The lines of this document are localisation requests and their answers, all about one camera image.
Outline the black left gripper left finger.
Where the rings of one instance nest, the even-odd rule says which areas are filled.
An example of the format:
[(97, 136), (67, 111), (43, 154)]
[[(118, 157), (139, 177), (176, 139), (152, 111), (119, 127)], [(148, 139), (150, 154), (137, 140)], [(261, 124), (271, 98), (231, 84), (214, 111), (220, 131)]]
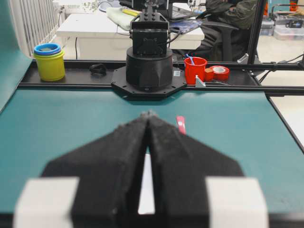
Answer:
[(137, 212), (146, 114), (49, 161), (15, 206), (16, 228), (117, 228)]

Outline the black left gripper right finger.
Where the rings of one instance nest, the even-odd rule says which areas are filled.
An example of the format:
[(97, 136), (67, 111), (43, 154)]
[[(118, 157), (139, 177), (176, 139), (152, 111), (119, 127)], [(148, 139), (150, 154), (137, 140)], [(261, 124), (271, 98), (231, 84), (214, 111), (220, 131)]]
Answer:
[(155, 211), (167, 228), (267, 228), (266, 200), (239, 163), (149, 118)]

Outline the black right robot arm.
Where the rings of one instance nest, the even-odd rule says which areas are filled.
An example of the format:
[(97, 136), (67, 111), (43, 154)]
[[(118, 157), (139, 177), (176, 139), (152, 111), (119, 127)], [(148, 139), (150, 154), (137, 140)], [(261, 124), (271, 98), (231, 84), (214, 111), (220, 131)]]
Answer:
[(138, 10), (130, 23), (132, 46), (126, 51), (126, 65), (113, 72), (112, 87), (134, 96), (167, 97), (186, 86), (184, 73), (173, 66), (167, 0), (121, 0), (120, 5)]

